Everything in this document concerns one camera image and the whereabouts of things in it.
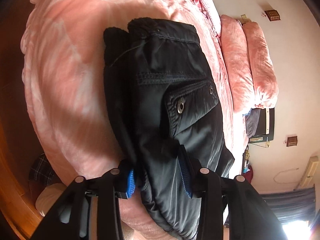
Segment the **jacket pocket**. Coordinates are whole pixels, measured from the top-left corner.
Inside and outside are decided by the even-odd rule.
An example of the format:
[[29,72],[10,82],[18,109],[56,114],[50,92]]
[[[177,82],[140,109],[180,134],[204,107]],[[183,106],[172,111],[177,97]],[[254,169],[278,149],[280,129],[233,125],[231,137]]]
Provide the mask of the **jacket pocket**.
[[196,123],[219,101],[213,80],[198,80],[188,85],[183,86],[183,83],[181,85],[182,87],[164,95],[171,138]]

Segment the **window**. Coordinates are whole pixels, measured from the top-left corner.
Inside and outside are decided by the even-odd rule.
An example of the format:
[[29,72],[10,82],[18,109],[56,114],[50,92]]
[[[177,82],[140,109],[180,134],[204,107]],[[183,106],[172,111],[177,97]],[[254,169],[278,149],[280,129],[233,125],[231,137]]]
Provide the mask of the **window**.
[[295,221],[283,225],[288,240],[308,240],[311,232],[307,221]]

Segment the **wall sconce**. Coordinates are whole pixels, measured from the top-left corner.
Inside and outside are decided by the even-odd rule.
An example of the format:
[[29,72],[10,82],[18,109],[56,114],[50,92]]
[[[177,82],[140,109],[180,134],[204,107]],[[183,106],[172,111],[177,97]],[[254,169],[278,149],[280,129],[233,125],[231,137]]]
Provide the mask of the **wall sconce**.
[[287,147],[296,146],[298,144],[298,136],[292,136],[287,138]]
[[280,15],[276,10],[268,10],[268,11],[264,11],[264,12],[268,16],[270,22],[280,21]]

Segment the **pink comforter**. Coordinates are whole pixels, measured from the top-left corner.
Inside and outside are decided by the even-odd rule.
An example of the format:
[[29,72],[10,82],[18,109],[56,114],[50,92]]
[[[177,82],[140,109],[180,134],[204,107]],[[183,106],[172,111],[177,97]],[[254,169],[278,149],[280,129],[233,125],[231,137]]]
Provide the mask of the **pink comforter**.
[[[242,154],[235,145],[243,145],[245,137],[234,141],[232,98],[220,47],[192,0],[30,1],[35,9],[21,40],[27,108],[48,160],[66,185],[78,174],[101,176],[123,158],[106,110],[103,31],[111,26],[126,30],[128,22],[139,17],[195,26],[221,101],[226,145]],[[237,120],[243,126],[243,119]],[[123,221],[147,238],[170,238],[151,226],[141,205],[137,196],[121,202]]]

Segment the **plaid fabric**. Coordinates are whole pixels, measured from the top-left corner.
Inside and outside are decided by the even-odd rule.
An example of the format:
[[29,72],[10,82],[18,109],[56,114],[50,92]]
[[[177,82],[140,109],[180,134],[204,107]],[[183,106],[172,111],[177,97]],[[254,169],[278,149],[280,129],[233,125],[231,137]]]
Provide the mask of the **plaid fabric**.
[[29,172],[29,180],[39,181],[45,187],[49,186],[53,176],[56,173],[51,167],[47,157],[45,154],[41,154],[39,158],[35,160],[33,165],[31,166],[31,170]]

